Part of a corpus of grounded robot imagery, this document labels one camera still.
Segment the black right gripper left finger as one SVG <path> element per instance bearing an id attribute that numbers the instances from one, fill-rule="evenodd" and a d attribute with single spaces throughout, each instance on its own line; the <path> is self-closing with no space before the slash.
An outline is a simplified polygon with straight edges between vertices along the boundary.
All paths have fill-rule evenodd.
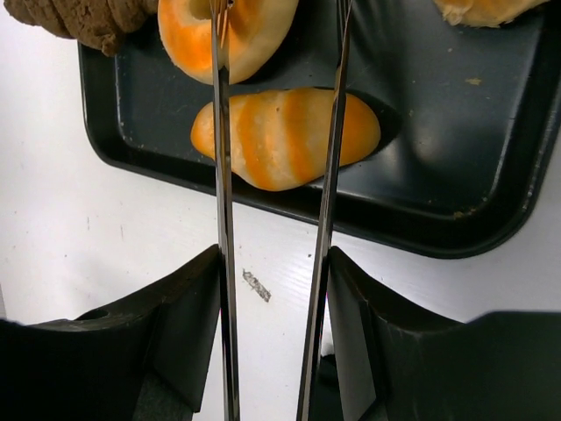
<path id="1" fill-rule="evenodd" d="M 218 249 L 77 319 L 1 323 L 4 420 L 189 420 L 219 311 Z"/>

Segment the glazed ring donut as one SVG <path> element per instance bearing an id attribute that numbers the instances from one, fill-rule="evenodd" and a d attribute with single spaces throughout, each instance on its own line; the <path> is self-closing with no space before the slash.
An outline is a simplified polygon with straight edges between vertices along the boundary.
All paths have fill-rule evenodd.
<path id="1" fill-rule="evenodd" d="M 275 54 L 288 34 L 296 1 L 233 1 L 228 9 L 230 83 L 252 77 Z M 172 63 L 198 82 L 211 84 L 209 1 L 160 1 L 161 42 Z"/>

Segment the metal serving tongs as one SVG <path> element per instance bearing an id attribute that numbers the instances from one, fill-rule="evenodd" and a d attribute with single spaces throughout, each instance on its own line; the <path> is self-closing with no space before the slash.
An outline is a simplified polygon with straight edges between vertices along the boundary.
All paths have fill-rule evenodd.
<path id="1" fill-rule="evenodd" d="M 234 261 L 234 233 L 231 183 L 231 122 L 229 95 L 229 4 L 212 1 L 211 57 L 213 76 L 213 129 L 216 163 L 217 227 L 219 246 L 220 317 L 223 354 L 224 417 L 239 420 L 238 330 Z M 323 337 L 323 319 L 329 280 L 329 250 L 344 128 L 346 76 L 350 51 L 352 2 L 337 2 L 340 54 L 330 118 L 330 136 L 323 178 L 314 269 L 312 275 L 297 419 L 312 415 L 317 371 Z"/>

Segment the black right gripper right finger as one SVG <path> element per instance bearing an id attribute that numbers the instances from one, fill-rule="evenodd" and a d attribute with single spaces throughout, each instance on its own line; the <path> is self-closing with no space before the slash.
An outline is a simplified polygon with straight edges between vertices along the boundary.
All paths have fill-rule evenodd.
<path id="1" fill-rule="evenodd" d="M 461 323 L 329 253 L 328 302 L 346 420 L 557 420 L 560 316 L 495 311 Z"/>

